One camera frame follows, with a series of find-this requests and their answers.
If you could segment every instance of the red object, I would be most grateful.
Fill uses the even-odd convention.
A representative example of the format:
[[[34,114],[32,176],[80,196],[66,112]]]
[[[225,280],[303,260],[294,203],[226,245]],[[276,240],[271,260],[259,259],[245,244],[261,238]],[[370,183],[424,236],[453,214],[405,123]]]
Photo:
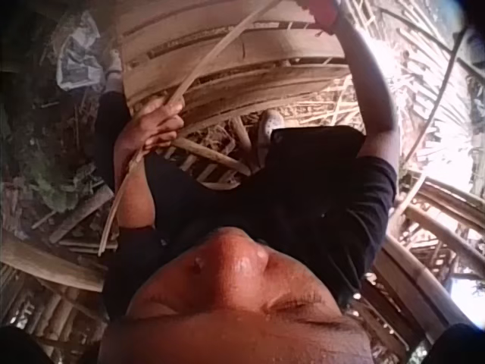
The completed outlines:
[[[333,25],[339,16],[339,5],[335,0],[298,0],[297,2],[310,11],[323,30],[332,33]]]

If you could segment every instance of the eye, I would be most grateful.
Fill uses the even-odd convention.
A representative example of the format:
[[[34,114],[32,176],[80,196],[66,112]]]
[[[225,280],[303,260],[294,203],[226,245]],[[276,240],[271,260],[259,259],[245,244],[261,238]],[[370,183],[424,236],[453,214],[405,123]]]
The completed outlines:
[[[317,293],[308,293],[300,297],[284,297],[271,306],[271,311],[301,309],[317,303],[323,303],[322,297]]]

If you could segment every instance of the bamboo strip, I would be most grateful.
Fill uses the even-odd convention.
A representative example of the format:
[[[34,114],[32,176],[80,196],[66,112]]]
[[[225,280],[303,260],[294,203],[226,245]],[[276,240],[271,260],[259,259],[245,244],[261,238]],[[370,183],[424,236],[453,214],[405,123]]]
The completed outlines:
[[[252,12],[248,17],[246,17],[241,23],[234,27],[198,64],[197,67],[192,70],[192,72],[186,77],[186,79],[177,87],[175,93],[168,100],[168,104],[178,102],[183,98],[183,94],[189,89],[190,85],[196,80],[196,78],[203,72],[204,68],[210,64],[229,44],[231,44],[235,39],[237,39],[244,30],[249,28],[252,23],[254,23],[262,14],[268,11],[270,8],[280,3],[282,0],[267,0],[263,2],[261,7]],[[119,190],[114,197],[113,205],[111,207],[108,220],[106,221],[105,229],[103,231],[101,243],[99,244],[100,256],[106,247],[108,242],[108,235],[111,230],[111,225],[113,224],[114,217],[118,206],[120,205],[121,198],[123,197],[124,191],[127,188],[127,181],[130,175],[135,171],[136,165],[139,165],[143,160],[143,150],[139,150],[137,154],[130,161],[130,166],[123,182],[120,185]]]

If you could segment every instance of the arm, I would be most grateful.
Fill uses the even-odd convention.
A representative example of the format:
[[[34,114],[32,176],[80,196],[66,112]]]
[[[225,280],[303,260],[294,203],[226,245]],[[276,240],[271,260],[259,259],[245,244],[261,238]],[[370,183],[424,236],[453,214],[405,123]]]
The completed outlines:
[[[183,121],[177,114],[183,103],[163,106],[163,99],[149,102],[123,129],[114,146],[114,182],[119,188],[128,164],[138,149],[147,152],[154,146],[169,146],[177,138]],[[146,180],[143,162],[136,166],[127,181],[127,188],[117,213],[121,228],[145,228],[155,222],[155,203]]]
[[[386,81],[370,49],[342,16],[333,28],[352,72],[367,138],[358,156],[375,156],[399,167],[399,125]]]

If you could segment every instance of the shoe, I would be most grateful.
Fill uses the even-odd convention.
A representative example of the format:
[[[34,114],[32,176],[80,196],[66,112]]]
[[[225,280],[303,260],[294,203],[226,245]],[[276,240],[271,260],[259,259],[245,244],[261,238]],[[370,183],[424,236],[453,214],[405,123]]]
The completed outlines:
[[[282,114],[276,110],[266,110],[261,114],[258,124],[258,163],[261,168],[266,162],[266,155],[270,150],[271,134],[273,130],[283,129],[285,127],[285,119]]]

